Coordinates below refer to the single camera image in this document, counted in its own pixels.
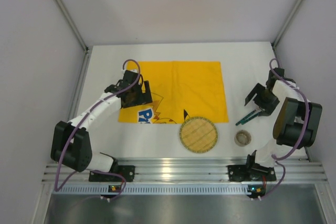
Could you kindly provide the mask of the spoon with green handle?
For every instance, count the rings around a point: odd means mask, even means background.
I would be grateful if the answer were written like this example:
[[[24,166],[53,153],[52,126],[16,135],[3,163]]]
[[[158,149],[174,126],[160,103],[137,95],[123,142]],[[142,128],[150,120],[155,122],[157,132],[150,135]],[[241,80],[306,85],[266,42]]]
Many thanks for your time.
[[[235,125],[244,125],[247,122],[251,121],[252,119],[256,118],[259,116],[261,110],[260,109],[255,109],[252,110],[250,113],[248,113],[246,116],[244,116],[241,120],[239,120]]]

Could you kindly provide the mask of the yellow cartoon placemat cloth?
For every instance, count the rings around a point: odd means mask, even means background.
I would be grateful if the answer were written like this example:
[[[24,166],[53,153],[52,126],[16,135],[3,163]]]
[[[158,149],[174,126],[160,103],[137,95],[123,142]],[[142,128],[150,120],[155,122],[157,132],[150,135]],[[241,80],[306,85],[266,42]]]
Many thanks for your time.
[[[150,84],[152,102],[121,109],[120,123],[182,124],[202,116],[213,123],[229,121],[219,61],[140,61],[127,69],[141,69]]]

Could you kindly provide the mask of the small grey cup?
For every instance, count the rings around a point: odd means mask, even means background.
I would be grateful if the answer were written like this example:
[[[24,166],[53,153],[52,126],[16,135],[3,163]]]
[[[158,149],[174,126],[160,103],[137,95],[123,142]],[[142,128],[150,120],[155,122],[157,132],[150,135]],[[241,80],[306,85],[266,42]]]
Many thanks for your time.
[[[239,130],[235,134],[234,142],[240,147],[247,146],[251,143],[251,134],[246,130]]]

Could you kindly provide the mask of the round woven bamboo plate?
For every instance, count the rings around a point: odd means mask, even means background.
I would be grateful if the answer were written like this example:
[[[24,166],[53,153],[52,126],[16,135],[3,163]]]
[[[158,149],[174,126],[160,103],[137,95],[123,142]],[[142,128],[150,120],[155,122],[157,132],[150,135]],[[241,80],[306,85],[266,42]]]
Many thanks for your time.
[[[218,142],[218,130],[209,119],[195,116],[186,119],[178,132],[182,145],[190,152],[209,152]]]

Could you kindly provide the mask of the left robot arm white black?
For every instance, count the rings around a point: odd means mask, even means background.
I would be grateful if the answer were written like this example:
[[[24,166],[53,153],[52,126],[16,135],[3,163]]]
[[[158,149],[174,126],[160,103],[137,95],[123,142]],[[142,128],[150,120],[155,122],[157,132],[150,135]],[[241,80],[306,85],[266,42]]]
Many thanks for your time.
[[[117,84],[105,88],[100,98],[88,109],[68,122],[56,124],[51,146],[51,159],[77,171],[109,172],[116,162],[110,155],[93,150],[89,135],[113,113],[152,102],[150,83],[142,75],[125,70]]]

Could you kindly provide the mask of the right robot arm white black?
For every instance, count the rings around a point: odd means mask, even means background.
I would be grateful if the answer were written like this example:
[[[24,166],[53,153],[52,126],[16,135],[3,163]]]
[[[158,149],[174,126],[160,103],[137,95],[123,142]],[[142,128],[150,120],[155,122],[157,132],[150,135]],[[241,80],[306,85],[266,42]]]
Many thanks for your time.
[[[295,81],[285,77],[283,68],[272,68],[266,84],[256,84],[246,97],[245,102],[250,101],[257,108],[241,119],[240,124],[256,117],[270,116],[276,108],[280,109],[271,140],[247,156],[247,173],[266,176],[271,173],[276,161],[284,160],[296,150],[314,143],[322,106],[310,102]]]

